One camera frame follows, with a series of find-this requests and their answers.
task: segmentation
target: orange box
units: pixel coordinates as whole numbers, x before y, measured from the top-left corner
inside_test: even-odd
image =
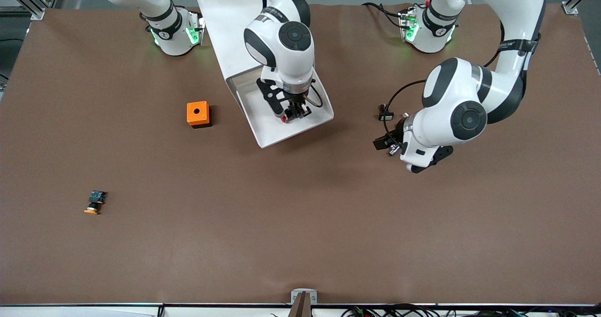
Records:
[[[211,123],[211,108],[206,101],[188,103],[186,115],[188,124],[194,129],[213,125]]]

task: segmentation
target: silver connector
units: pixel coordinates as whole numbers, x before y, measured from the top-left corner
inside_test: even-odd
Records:
[[[390,146],[390,150],[388,150],[388,156],[394,156],[395,154],[397,154],[400,148],[401,146],[399,146],[398,144],[393,144],[392,146]]]

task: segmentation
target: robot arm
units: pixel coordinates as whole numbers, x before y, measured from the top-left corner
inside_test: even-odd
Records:
[[[289,122],[311,114],[305,101],[323,105],[308,96],[315,61],[311,13],[305,0],[265,0],[265,5],[244,30],[244,41],[249,54],[263,65],[257,80],[263,98],[277,117]]]
[[[460,58],[445,60],[432,70],[425,82],[424,108],[403,118],[395,130],[374,141],[378,149],[392,146],[401,150],[401,160],[414,173],[451,154],[451,145],[468,142],[478,137],[487,124],[513,114],[524,96],[526,72],[538,43],[545,0],[485,2],[499,16],[505,30],[498,49],[496,71]],[[431,5],[439,6],[435,0]],[[419,32],[416,40],[424,35],[422,30]],[[436,31],[423,33],[424,39],[430,37],[440,45],[439,39],[432,35]]]
[[[200,43],[204,20],[171,0],[108,0],[116,5],[136,7],[150,25],[154,42],[169,55],[186,54]]]

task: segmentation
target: brown tabletop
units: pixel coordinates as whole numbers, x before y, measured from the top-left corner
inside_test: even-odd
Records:
[[[498,18],[467,6],[421,54],[375,9],[312,11],[335,118],[264,150],[210,46],[169,57],[134,10],[32,22],[0,102],[0,302],[601,300],[601,79],[580,20],[549,5],[517,112],[411,174],[374,150],[378,104],[445,58],[487,62]],[[195,130],[200,100],[215,124]]]

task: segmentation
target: white box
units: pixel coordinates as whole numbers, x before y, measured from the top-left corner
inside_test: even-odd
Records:
[[[332,105],[317,73],[313,86],[322,96],[324,106],[312,107],[311,114],[283,123],[273,115],[257,86],[262,65],[256,62],[244,45],[244,29],[261,13],[262,0],[198,0],[206,22],[206,30],[225,83],[247,117],[261,148],[307,131],[334,117]]]

